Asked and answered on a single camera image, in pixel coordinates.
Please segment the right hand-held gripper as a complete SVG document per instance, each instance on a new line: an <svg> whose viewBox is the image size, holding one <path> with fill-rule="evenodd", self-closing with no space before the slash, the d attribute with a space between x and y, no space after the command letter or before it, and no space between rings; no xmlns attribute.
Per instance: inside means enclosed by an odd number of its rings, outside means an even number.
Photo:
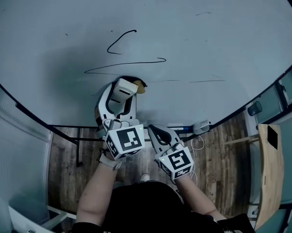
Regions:
<svg viewBox="0 0 292 233"><path fill-rule="evenodd" d="M148 126L148 135L156 152L155 161L172 180L190 174L193 158L174 130L151 124Z"/></svg>

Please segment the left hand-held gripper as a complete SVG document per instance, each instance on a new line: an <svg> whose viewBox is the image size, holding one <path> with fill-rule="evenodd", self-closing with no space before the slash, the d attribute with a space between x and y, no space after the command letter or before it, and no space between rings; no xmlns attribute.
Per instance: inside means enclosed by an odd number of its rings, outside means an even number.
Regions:
<svg viewBox="0 0 292 233"><path fill-rule="evenodd" d="M131 121L120 121L116 119L114 112L109 108L115 83L111 83L101 94L98 101L98 111L106 135L103 140L115 160L126 158L138 153L145 147L144 127L142 124L134 124L136 118L137 95L126 100L124 110L118 114L118 119L134 119Z"/></svg>

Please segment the person's left hand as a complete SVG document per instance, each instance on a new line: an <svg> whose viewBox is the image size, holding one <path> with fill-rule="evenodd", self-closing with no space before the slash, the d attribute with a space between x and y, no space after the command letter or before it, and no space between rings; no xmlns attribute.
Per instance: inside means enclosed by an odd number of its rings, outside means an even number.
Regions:
<svg viewBox="0 0 292 233"><path fill-rule="evenodd" d="M97 106L94 109L94 114L95 114L95 121L96 121L96 123L98 125L97 131L100 131L100 130L103 129L103 124L102 124L102 120L100 118L100 114L99 114L99 110L98 110Z"/></svg>

